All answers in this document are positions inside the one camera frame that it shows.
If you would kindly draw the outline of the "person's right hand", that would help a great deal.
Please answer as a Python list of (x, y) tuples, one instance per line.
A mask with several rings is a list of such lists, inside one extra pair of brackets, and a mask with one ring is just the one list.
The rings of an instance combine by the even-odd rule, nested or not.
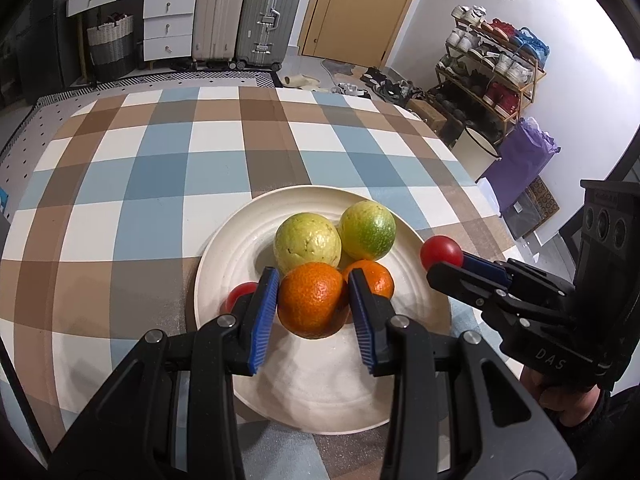
[(542, 408), (558, 414), (560, 423), (567, 427), (584, 422), (596, 407), (601, 394), (598, 386), (588, 391), (547, 386), (544, 376), (528, 367), (522, 369), (520, 382)]

